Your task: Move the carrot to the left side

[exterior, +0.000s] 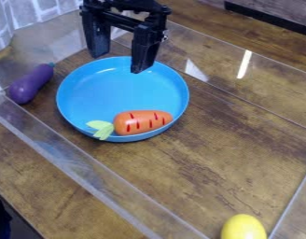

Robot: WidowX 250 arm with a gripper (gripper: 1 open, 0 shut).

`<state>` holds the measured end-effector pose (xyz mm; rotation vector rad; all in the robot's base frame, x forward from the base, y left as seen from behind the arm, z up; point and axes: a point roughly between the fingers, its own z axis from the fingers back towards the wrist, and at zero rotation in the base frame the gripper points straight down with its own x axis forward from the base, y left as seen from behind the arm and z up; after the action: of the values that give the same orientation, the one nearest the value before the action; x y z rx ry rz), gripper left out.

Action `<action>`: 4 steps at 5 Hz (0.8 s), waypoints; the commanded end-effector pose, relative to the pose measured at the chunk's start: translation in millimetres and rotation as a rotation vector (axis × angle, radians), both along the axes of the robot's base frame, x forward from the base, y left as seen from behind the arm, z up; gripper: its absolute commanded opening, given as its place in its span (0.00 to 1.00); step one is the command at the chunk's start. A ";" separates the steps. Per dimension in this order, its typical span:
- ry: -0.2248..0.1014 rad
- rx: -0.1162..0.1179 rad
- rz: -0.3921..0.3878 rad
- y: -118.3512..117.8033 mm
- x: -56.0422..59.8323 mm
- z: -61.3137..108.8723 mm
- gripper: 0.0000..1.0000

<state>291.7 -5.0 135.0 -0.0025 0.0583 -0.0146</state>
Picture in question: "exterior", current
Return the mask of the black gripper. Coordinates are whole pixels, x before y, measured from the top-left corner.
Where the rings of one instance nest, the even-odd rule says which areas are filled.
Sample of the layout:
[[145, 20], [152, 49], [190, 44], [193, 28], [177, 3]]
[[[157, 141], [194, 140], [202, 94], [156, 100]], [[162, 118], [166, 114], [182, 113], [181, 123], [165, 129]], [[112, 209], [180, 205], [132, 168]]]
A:
[[[113, 13], [132, 11], [136, 14], [148, 13], [144, 21]], [[84, 0], [81, 17], [86, 39], [86, 47], [93, 58], [109, 53], [110, 25], [133, 33], [130, 72], [140, 74], [148, 69], [157, 57], [162, 43], [166, 16], [172, 10], [156, 0]]]

